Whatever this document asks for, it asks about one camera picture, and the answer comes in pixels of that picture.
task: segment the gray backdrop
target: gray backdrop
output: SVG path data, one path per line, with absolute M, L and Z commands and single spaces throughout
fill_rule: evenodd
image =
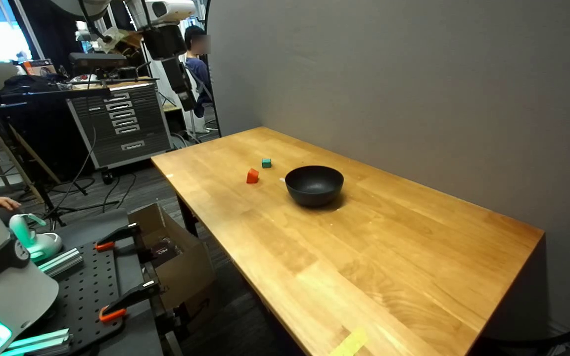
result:
M 223 133 L 272 127 L 544 228 L 500 323 L 570 329 L 570 3 L 215 0 L 207 26 Z

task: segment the table leg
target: table leg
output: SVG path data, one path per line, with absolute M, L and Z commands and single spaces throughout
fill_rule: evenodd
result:
M 179 204 L 179 212 L 181 212 L 181 220 L 183 220 L 183 226 L 185 230 L 191 234 L 191 236 L 197 236 L 197 220 L 193 218 L 191 210 L 187 208 L 187 204 L 177 196 L 177 204 Z

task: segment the box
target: box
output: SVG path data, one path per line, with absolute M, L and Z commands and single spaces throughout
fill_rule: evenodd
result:
M 215 313 L 211 293 L 213 274 L 203 242 L 189 236 L 160 206 L 144 206 L 128 214 L 142 234 L 136 246 L 152 252 L 166 313 L 174 311 L 181 323 L 201 325 Z

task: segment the black bowl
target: black bowl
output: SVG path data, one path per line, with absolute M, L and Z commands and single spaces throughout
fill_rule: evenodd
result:
M 340 196 L 344 177 L 328 167 L 298 167 L 284 177 L 290 198 L 304 208 L 320 208 Z

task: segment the small cube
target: small cube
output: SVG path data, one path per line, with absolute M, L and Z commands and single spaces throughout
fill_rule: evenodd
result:
M 257 185 L 259 183 L 259 171 L 247 171 L 247 185 Z
M 261 161 L 261 167 L 263 167 L 263 169 L 270 169 L 270 159 L 263 159 L 263 161 Z

